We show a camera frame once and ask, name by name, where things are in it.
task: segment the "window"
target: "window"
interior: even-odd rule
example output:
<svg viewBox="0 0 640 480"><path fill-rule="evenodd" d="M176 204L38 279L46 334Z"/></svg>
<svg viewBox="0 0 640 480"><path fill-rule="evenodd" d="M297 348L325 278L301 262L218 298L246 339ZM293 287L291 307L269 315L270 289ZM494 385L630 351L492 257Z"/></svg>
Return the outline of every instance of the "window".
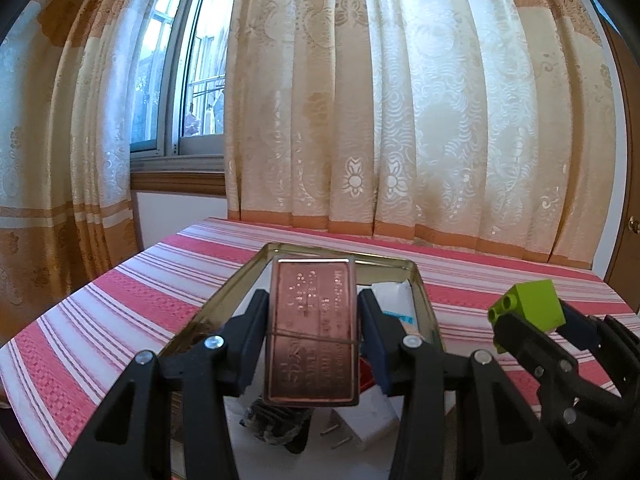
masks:
<svg viewBox="0 0 640 480"><path fill-rule="evenodd" d="M609 22L609 25L611 25L611 27L614 28L614 30L617 33L620 33L620 31L618 30L618 28L616 27L616 25L611 21L611 18L609 17L609 15L607 14L607 12L604 10L604 8L602 7L602 5L600 4L600 2L598 0L591 0L591 3L593 3L593 6L596 8L596 10L600 13L600 15Z"/></svg>
<svg viewBox="0 0 640 480"><path fill-rule="evenodd" d="M222 168L233 0L156 0L139 40L132 170Z"/></svg>

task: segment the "wooden door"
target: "wooden door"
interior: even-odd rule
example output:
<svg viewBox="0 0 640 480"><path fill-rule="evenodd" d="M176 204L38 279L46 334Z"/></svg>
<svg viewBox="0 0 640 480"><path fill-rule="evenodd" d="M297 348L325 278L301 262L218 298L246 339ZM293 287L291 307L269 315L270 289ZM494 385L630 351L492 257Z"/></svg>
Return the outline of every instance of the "wooden door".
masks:
<svg viewBox="0 0 640 480"><path fill-rule="evenodd" d="M634 310L640 307L640 68L616 30L602 20L616 60L626 118L626 190L618 239L605 281ZM638 224L630 228L632 218Z"/></svg>

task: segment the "metal screw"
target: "metal screw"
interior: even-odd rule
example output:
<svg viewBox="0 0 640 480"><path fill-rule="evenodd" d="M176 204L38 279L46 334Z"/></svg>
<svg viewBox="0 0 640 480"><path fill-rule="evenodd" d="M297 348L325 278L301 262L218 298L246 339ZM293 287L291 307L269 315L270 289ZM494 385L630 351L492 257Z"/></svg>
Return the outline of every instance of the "metal screw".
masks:
<svg viewBox="0 0 640 480"><path fill-rule="evenodd" d="M204 340L204 346L206 346L209 350L220 348L224 343L225 340L222 339L219 335L211 335Z"/></svg>
<svg viewBox="0 0 640 480"><path fill-rule="evenodd" d="M566 359L560 360L560 369L563 372L570 372L572 368L573 367L571 366L571 363L569 361L567 361Z"/></svg>
<svg viewBox="0 0 640 480"><path fill-rule="evenodd" d="M417 335L406 335L402 338L402 344L407 348L418 348L422 344L422 338Z"/></svg>
<svg viewBox="0 0 640 480"><path fill-rule="evenodd" d="M478 361L481 365L487 365L491 362L493 357L491 357L491 354L489 354L489 352L487 352L486 350L478 350L474 354L474 359Z"/></svg>
<svg viewBox="0 0 640 480"><path fill-rule="evenodd" d="M333 433L334 431L337 431L339 429L340 429L340 424L332 424L331 426L329 426L325 430L322 430L320 432L320 436L326 436L326 435L328 435L330 433Z"/></svg>
<svg viewBox="0 0 640 480"><path fill-rule="evenodd" d="M154 353L151 350L143 350L136 354L135 360L139 365L146 365L153 358Z"/></svg>
<svg viewBox="0 0 640 480"><path fill-rule="evenodd" d="M567 408L566 410L564 410L564 412L562 412L562 418L567 424L573 424L577 417L578 415L577 413L575 413L575 410L573 408Z"/></svg>
<svg viewBox="0 0 640 480"><path fill-rule="evenodd" d="M353 440L352 436L347 436L344 439L342 439L340 442L338 442L337 444L333 444L331 446L331 450L333 451L334 449L338 449L340 446L344 446L346 443L351 442Z"/></svg>

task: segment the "window sill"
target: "window sill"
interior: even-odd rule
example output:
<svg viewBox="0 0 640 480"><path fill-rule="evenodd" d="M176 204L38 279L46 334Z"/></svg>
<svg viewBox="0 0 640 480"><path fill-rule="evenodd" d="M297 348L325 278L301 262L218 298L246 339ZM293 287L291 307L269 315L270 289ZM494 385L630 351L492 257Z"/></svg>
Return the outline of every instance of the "window sill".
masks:
<svg viewBox="0 0 640 480"><path fill-rule="evenodd" d="M225 174L203 171L137 171L131 190L226 196Z"/></svg>
<svg viewBox="0 0 640 480"><path fill-rule="evenodd" d="M225 196L223 155L132 158L131 190Z"/></svg>
<svg viewBox="0 0 640 480"><path fill-rule="evenodd" d="M173 155L131 157L131 173L161 172L224 173L223 155Z"/></svg>

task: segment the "door knob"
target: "door knob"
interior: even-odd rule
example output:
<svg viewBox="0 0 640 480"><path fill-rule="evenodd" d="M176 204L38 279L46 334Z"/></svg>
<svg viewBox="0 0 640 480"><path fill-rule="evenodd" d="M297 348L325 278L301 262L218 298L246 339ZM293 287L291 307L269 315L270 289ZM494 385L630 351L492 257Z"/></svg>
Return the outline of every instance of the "door knob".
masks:
<svg viewBox="0 0 640 480"><path fill-rule="evenodd" d="M631 217L628 224L629 230L635 234L640 233L640 220Z"/></svg>

